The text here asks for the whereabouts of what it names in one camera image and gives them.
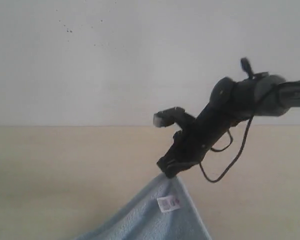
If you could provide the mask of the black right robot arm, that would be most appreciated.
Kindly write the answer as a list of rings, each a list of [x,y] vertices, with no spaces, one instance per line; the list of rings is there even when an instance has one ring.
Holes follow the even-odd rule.
[[[256,116],[279,117],[290,108],[300,108],[300,80],[286,81],[280,75],[258,73],[253,79],[234,81],[224,77],[214,86],[208,104],[196,117],[176,106],[154,114],[157,128],[177,124],[173,144],[157,161],[169,178],[200,165],[215,143],[239,123]]]

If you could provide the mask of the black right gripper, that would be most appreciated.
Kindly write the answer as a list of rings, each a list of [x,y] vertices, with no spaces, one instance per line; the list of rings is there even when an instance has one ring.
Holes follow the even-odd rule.
[[[188,124],[173,136],[172,147],[157,161],[167,178],[201,163],[210,150],[210,128]]]

